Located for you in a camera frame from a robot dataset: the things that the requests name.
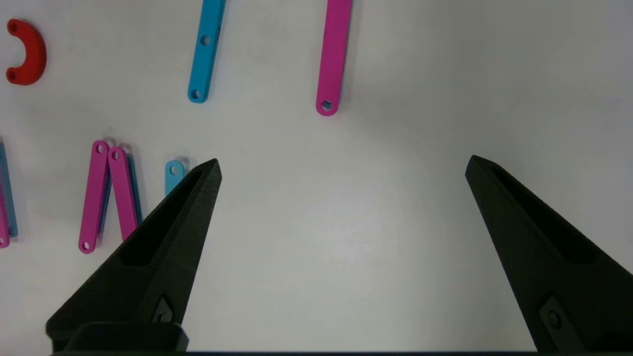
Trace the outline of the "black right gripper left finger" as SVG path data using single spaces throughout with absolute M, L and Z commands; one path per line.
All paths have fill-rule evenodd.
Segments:
M 54 353 L 174 353 L 222 182 L 217 159 L 179 182 L 46 322 Z

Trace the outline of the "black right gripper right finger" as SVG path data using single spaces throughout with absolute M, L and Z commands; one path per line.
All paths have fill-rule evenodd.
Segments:
M 630 353 L 631 273 L 495 162 L 465 176 L 537 350 Z

